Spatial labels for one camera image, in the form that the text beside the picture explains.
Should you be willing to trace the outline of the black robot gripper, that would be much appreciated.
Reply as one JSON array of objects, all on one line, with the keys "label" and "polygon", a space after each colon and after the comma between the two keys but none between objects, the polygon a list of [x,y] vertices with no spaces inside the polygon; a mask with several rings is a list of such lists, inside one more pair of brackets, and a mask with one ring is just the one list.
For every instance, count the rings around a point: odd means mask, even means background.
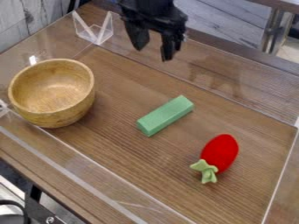
[{"label": "black robot gripper", "polygon": [[188,16],[173,0],[118,0],[121,18],[130,43],[141,51],[149,42],[149,31],[161,33],[161,59],[168,61],[181,49]]}]

